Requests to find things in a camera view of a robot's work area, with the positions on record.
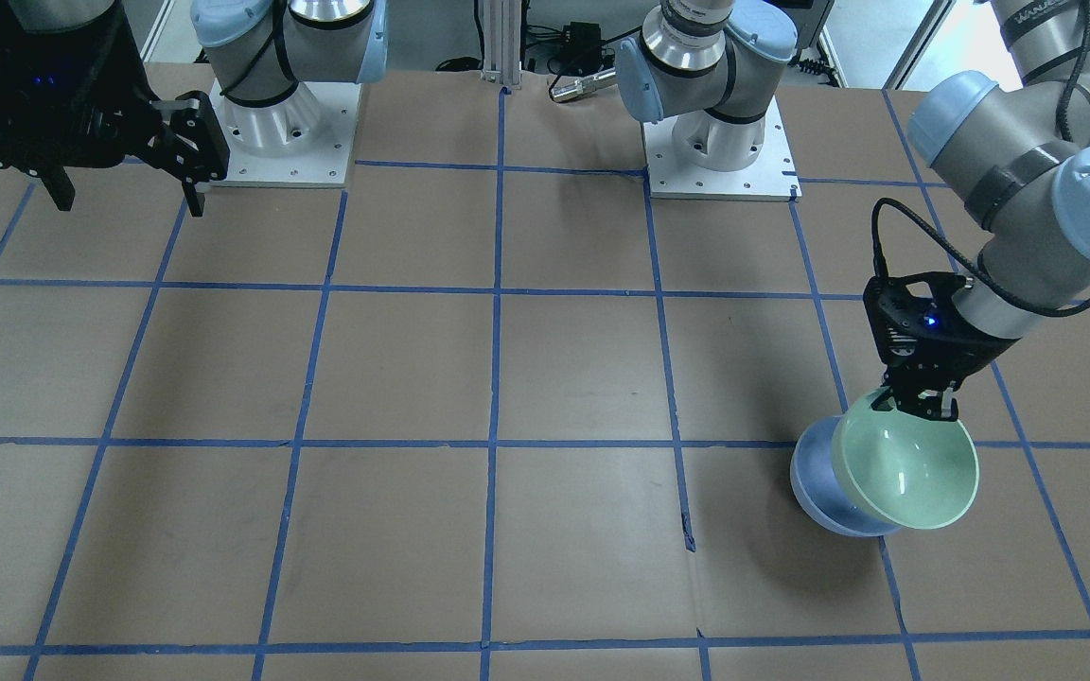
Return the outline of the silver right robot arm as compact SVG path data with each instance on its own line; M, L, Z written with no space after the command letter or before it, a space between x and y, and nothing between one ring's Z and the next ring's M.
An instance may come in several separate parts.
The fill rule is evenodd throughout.
M0 169L34 178L58 210L68 169L137 158L173 177L187 210L225 181L231 151L278 156L319 133L312 82L386 70L380 1L195 1L190 19L220 87L152 90L121 1L0 1Z

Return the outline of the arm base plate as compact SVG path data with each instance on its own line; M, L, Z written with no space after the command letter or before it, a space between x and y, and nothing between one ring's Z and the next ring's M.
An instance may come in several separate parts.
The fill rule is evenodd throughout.
M249 108L209 92L229 144L223 189L346 189L352 165L359 83L303 82L284 102Z
M644 122L650 195L670 200L798 200L803 195L778 99L746 125L706 112Z

